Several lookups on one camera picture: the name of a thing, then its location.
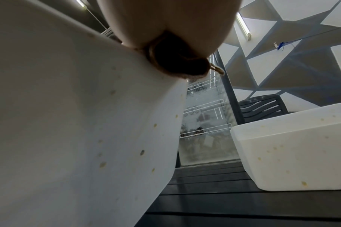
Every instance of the chair backrest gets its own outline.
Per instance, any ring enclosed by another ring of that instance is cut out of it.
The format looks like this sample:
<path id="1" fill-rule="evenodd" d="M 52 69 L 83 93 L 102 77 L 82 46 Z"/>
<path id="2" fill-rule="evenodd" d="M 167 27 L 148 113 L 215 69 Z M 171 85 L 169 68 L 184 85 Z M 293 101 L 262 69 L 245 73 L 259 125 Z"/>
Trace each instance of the chair backrest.
<path id="1" fill-rule="evenodd" d="M 263 95 L 239 102 L 246 123 L 288 114 L 280 95 Z"/>

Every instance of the brown stain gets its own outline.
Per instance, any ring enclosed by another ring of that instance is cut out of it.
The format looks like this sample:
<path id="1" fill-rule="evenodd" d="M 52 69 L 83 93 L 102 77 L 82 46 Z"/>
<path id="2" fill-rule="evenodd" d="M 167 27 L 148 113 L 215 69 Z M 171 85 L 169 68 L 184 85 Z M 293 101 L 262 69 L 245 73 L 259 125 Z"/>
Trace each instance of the brown stain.
<path id="1" fill-rule="evenodd" d="M 103 168 L 103 167 L 105 167 L 106 165 L 107 165 L 107 162 L 101 162 L 100 165 L 99 165 L 99 167 L 100 167 L 100 168 Z"/>
<path id="2" fill-rule="evenodd" d="M 92 33 L 87 33 L 87 36 L 90 37 L 91 39 L 94 39 L 96 37 L 95 34 Z"/>

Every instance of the fluorescent light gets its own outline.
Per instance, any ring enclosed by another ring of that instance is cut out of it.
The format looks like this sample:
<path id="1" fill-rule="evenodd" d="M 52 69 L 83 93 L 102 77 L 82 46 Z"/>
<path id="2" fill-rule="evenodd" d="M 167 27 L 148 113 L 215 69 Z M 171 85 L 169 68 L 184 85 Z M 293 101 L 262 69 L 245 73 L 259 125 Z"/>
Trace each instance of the fluorescent light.
<path id="1" fill-rule="evenodd" d="M 82 7 L 85 7 L 84 3 L 81 0 L 76 0 Z"/>
<path id="2" fill-rule="evenodd" d="M 236 18 L 237 18 L 237 21 L 238 21 L 240 27 L 242 28 L 242 31 L 243 31 L 243 33 L 245 35 L 246 40 L 248 40 L 248 41 L 251 40 L 252 39 L 252 34 L 250 33 L 250 31 L 248 29 L 248 26 L 246 26 L 246 24 L 245 24 L 245 22 L 244 22 L 244 20 L 243 20 L 243 18 L 240 15 L 239 12 L 237 13 L 237 17 Z"/>

